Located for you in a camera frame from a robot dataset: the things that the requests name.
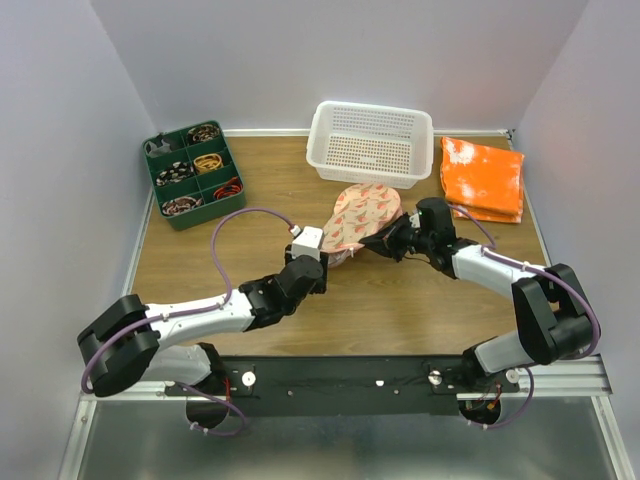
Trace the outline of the pink floral laundry bag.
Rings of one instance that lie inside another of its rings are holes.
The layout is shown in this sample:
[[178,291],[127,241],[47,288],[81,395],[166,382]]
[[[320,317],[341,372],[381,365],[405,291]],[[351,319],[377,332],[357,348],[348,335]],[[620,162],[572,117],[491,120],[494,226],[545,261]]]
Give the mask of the pink floral laundry bag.
[[328,266],[337,267],[352,258],[374,235],[403,214],[399,193],[381,183],[355,184],[338,196],[332,216],[323,227],[322,252]]

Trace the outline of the orange white cloth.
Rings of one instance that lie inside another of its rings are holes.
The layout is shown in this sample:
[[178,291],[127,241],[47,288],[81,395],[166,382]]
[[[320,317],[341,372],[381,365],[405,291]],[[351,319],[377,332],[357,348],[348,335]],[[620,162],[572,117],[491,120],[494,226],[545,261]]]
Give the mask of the orange white cloth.
[[481,221],[519,224],[524,210],[525,155],[443,137],[441,185],[448,202]]

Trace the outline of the white plastic basket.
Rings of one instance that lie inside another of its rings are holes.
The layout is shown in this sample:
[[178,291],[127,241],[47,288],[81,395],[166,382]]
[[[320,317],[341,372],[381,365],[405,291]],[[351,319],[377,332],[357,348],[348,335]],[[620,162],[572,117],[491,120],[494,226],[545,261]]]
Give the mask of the white plastic basket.
[[429,114],[413,109],[323,101],[313,115],[306,161],[324,180],[410,189],[433,169]]

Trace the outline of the green compartment tray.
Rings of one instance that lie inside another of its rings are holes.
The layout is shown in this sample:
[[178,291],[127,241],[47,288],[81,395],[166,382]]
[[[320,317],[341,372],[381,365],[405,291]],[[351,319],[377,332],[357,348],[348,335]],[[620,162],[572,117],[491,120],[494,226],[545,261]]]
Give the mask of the green compartment tray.
[[[220,127],[218,138],[188,145],[186,141],[189,129],[206,123]],[[172,152],[157,158],[150,158],[143,150],[144,143],[163,134],[172,144]],[[206,120],[178,130],[160,132],[143,141],[142,152],[151,179],[156,205],[162,218],[176,231],[182,231],[205,222],[226,216],[243,209],[246,204],[244,181],[232,154],[220,124],[215,120]],[[195,175],[176,184],[157,187],[156,175],[174,162],[188,162]],[[181,215],[166,217],[161,213],[163,202],[180,196],[194,196],[203,199],[203,205]]]

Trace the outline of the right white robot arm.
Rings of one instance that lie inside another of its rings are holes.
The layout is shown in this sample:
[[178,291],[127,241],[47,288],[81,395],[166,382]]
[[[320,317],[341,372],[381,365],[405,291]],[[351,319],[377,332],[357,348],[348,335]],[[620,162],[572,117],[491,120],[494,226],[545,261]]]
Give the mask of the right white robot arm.
[[591,355],[601,327],[574,270],[565,264],[518,261],[496,253],[493,243],[460,237],[452,209],[442,198],[422,199],[414,214],[401,215],[360,242],[396,262],[407,254],[423,255],[442,274],[511,300],[515,330],[465,350],[453,369],[455,384],[480,392],[509,369]]

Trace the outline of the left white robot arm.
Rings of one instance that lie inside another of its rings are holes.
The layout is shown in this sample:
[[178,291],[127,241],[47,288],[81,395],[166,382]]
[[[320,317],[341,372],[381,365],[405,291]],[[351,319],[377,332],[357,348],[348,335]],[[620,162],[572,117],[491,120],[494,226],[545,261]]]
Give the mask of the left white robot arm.
[[307,296],[326,292],[328,260],[325,252],[286,253],[279,273],[191,302],[144,304],[136,294],[119,298],[77,336],[85,362],[81,390],[98,397],[121,393],[143,378],[156,355],[175,345],[279,323]]

